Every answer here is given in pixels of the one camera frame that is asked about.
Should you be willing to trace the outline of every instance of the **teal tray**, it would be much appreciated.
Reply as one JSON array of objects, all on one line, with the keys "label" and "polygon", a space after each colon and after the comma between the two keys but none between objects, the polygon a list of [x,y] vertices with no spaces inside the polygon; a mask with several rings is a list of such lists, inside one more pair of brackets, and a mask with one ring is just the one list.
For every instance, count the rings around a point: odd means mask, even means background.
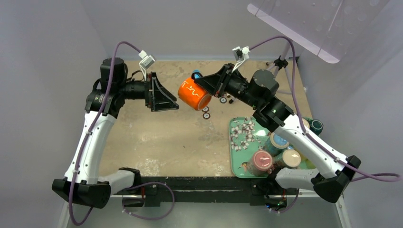
[{"label": "teal tray", "polygon": [[[230,157],[232,173],[239,178],[265,178],[268,174],[254,176],[248,172],[246,163],[261,150],[269,138],[269,131],[260,126],[253,117],[235,117],[230,120]],[[307,169],[305,161],[300,169]]]}]

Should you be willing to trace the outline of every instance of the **black wheel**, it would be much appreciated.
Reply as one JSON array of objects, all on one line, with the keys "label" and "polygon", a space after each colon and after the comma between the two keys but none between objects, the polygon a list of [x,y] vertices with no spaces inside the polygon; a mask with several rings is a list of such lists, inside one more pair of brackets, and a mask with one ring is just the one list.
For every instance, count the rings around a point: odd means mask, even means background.
[{"label": "black wheel", "polygon": [[208,120],[210,117],[210,113],[203,113],[203,119]]},{"label": "black wheel", "polygon": [[227,99],[225,97],[220,98],[220,102],[222,104],[225,104],[227,102]]}]

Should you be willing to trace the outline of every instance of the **black metal frame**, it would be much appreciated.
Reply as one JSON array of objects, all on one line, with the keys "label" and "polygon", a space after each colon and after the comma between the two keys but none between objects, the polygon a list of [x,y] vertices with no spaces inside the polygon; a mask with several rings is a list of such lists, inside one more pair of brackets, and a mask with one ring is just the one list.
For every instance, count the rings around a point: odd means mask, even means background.
[{"label": "black metal frame", "polygon": [[[249,203],[263,206],[268,195],[282,195],[281,188],[268,188],[268,179],[241,179],[238,177],[141,177],[141,183],[162,182],[175,195],[175,202],[192,203]],[[287,189],[287,195],[296,195],[296,189]],[[123,190],[119,195],[141,194],[141,189]],[[172,202],[171,193],[164,186],[144,189],[146,207],[158,207],[161,202]]]}]

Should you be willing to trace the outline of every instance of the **grey wall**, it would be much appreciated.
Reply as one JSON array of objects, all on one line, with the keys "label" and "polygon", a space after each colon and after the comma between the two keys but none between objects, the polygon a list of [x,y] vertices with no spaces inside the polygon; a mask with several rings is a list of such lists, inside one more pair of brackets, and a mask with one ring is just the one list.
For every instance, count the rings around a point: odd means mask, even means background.
[{"label": "grey wall", "polygon": [[[252,46],[275,29],[248,12],[248,0],[82,0],[108,53],[127,40],[162,59],[233,59],[236,46]],[[278,58],[285,41],[253,50],[253,59]],[[136,58],[123,47],[121,56]]]},{"label": "grey wall", "polygon": [[0,3],[0,220],[53,228],[105,50],[78,0]]},{"label": "grey wall", "polygon": [[[300,72],[323,138],[357,155],[367,172],[403,174],[403,2],[391,0],[337,64],[309,52]],[[354,227],[403,227],[403,181],[351,183],[345,202]]]}]

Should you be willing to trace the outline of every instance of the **orange mug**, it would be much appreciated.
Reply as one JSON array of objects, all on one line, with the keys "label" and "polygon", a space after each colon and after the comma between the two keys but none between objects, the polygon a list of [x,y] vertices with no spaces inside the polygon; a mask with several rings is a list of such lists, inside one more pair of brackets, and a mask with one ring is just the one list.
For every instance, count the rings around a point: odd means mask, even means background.
[{"label": "orange mug", "polygon": [[189,77],[182,82],[178,90],[178,96],[196,111],[205,108],[211,100],[211,95],[198,86],[193,81],[192,77]]}]

